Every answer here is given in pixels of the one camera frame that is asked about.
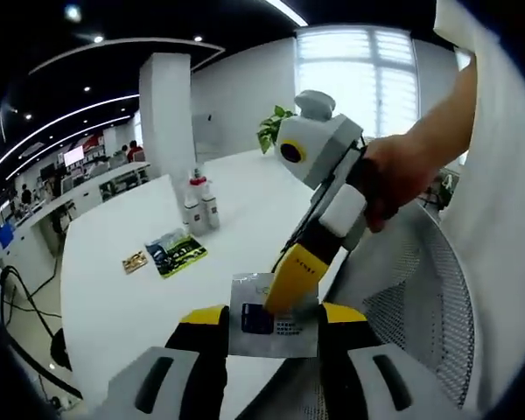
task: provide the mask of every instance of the office floor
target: office floor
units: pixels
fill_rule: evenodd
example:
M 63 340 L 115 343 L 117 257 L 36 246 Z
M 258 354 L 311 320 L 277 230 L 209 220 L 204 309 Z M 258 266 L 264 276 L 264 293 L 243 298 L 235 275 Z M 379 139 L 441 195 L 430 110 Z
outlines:
M 33 300 L 36 306 L 42 312 L 50 312 L 61 314 L 60 311 L 60 266 L 61 258 L 57 267 L 56 276 L 53 280 L 47 283 L 41 290 L 39 290 Z M 17 296 L 16 305 L 23 308 L 31 309 L 31 305 L 26 300 Z M 9 316 L 9 308 L 4 307 L 4 316 Z M 62 327 L 62 319 L 54 317 L 45 317 L 46 323 L 50 326 L 53 333 L 56 333 Z M 47 369 L 62 381 L 78 388 L 74 383 L 72 373 L 63 367 L 57 366 L 50 355 L 51 338 L 41 324 L 36 312 L 25 312 L 19 309 L 14 309 L 11 317 L 11 322 L 8 325 L 8 331 L 11 336 L 29 353 L 39 364 Z M 42 378 L 43 388 L 39 383 L 39 376 L 30 367 L 28 367 L 21 358 L 19 359 L 22 366 L 26 368 L 26 372 L 35 386 L 37 392 L 43 395 L 43 388 L 47 397 L 50 399 L 57 396 L 59 399 L 68 398 L 68 401 L 73 407 L 61 414 L 63 419 L 78 418 L 87 413 L 85 403 L 78 398 L 69 395 L 66 391 L 53 385 L 48 380 Z

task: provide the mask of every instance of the ceiling light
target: ceiling light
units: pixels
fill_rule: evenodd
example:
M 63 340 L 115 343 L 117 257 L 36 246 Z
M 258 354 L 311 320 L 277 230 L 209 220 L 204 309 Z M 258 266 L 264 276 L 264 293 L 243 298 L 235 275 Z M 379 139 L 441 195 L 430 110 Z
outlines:
M 307 26 L 307 22 L 303 20 L 290 6 L 282 3 L 280 0 L 264 0 L 268 4 L 272 4 L 274 7 L 279 9 L 284 15 L 293 20 L 297 26 Z
M 101 124 L 97 124 L 97 125 L 94 125 L 93 127 L 89 127 L 90 130 L 93 130 L 93 129 L 96 129 L 97 127 L 101 127 L 102 125 L 106 125 L 106 124 L 111 124 L 111 123 L 115 123 L 117 121 L 121 121 L 121 120 L 125 120 L 127 119 L 128 117 L 130 117 L 131 115 L 125 115 L 125 116 L 121 116 L 120 118 L 115 118 L 113 120 L 109 120 L 109 121 L 106 121 L 106 122 L 102 122 Z M 83 129 L 83 130 L 80 130 L 76 133 L 73 133 L 71 134 L 70 136 L 67 136 L 67 137 L 64 137 L 62 140 L 59 140 L 58 142 L 56 143 L 53 143 L 51 144 L 49 147 L 43 149 L 42 151 L 40 151 L 39 153 L 37 153 L 36 155 L 34 155 L 33 157 L 30 157 L 29 159 L 27 159 L 25 162 L 23 162 L 14 172 L 12 172 L 10 175 L 8 175 L 6 177 L 6 181 L 9 180 L 11 177 L 13 177 L 14 175 L 19 175 L 19 173 L 17 173 L 20 169 L 22 169 L 23 167 L 25 167 L 26 165 L 28 165 L 33 159 L 37 158 L 38 156 L 42 155 L 43 153 L 45 153 L 46 151 L 49 151 L 50 149 L 52 149 L 54 146 L 58 146 L 59 144 L 62 145 L 66 140 L 68 140 L 69 138 L 72 138 L 72 137 L 76 137 L 76 136 L 79 136 L 81 133 L 85 132 L 87 129 Z
M 71 22 L 75 22 L 78 24 L 81 21 L 81 12 L 80 8 L 78 6 L 75 6 L 73 4 L 69 4 L 64 9 L 64 16 L 67 20 Z
M 129 94 L 127 96 L 121 96 L 120 98 L 115 98 L 115 99 L 109 99 L 108 101 L 103 101 L 103 102 L 97 102 L 97 103 L 94 103 L 93 105 L 89 105 L 87 107 L 84 107 L 84 108 L 80 108 L 80 109 L 77 109 L 75 110 L 74 112 L 71 112 L 70 114 L 66 114 L 66 115 L 63 115 L 59 118 L 57 118 L 56 120 L 54 121 L 51 121 L 47 124 L 45 124 L 43 127 L 41 127 L 40 129 L 36 129 L 35 131 L 33 131 L 29 136 L 27 136 L 26 138 L 24 138 L 21 142 L 17 143 L 14 147 L 12 147 L 11 149 L 9 149 L 6 153 L 4 153 L 4 155 L 2 157 L 0 157 L 0 165 L 2 164 L 2 162 L 4 160 L 6 160 L 8 158 L 9 155 L 11 155 L 16 149 L 18 149 L 19 147 L 21 147 L 25 142 L 27 142 L 29 139 L 35 137 L 38 133 L 40 133 L 41 131 L 43 130 L 46 130 L 48 129 L 49 127 L 51 127 L 52 125 L 56 124 L 56 123 L 59 123 L 60 121 L 62 120 L 65 120 L 71 116 L 75 116 L 76 114 L 79 114 L 80 112 L 84 112 L 84 111 L 87 111 L 88 109 L 93 109 L 93 108 L 96 108 L 96 107 L 100 107 L 101 105 L 106 105 L 108 103 L 111 103 L 111 102 L 117 102 L 117 101 L 124 101 L 124 100 L 127 100 L 127 99 L 133 99 L 133 98 L 137 98 L 139 97 L 140 95 L 139 94 Z

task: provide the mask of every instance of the window blinds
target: window blinds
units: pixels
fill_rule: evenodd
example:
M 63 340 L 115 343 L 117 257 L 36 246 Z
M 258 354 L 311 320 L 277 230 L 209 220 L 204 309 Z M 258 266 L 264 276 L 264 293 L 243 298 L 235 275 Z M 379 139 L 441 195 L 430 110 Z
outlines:
M 327 27 L 297 35 L 298 91 L 320 90 L 364 129 L 364 136 L 403 133 L 418 116 L 414 50 L 402 31 Z

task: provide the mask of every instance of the white bottle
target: white bottle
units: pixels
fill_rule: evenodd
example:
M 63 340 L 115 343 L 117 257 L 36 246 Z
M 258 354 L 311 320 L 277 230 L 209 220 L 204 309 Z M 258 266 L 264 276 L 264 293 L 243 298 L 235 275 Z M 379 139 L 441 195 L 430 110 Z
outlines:
M 220 227 L 220 215 L 218 214 L 218 206 L 216 198 L 210 191 L 210 186 L 207 182 L 202 187 L 202 203 L 206 209 L 206 217 L 208 218 L 208 225 L 210 228 L 217 229 Z
M 206 231 L 205 222 L 203 221 L 202 211 L 199 201 L 190 192 L 185 196 L 185 213 L 189 231 L 193 235 L 202 235 Z

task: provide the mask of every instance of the person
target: person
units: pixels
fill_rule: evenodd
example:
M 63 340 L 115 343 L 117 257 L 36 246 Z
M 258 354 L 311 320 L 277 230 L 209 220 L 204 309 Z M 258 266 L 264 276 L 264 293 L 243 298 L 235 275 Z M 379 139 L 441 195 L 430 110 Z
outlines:
M 482 16 L 494 24 L 494 16 Z M 451 93 L 407 133 L 368 145 L 365 158 L 378 166 L 388 193 L 368 203 L 366 218 L 370 230 L 381 231 L 389 223 L 384 214 L 413 200 L 468 151 L 441 228 L 478 308 L 479 407 L 486 412 L 525 362 L 525 80 L 505 44 L 476 18 L 456 0 L 437 0 L 435 31 L 472 60 Z
M 136 140 L 132 140 L 130 142 L 130 151 L 129 151 L 129 154 L 127 155 L 127 158 L 129 159 L 129 162 L 132 162 L 134 160 L 134 154 L 137 152 L 137 151 L 143 151 L 144 149 L 138 145 L 137 141 Z
M 30 205 L 32 203 L 32 192 L 27 189 L 27 184 L 21 185 L 21 202 Z

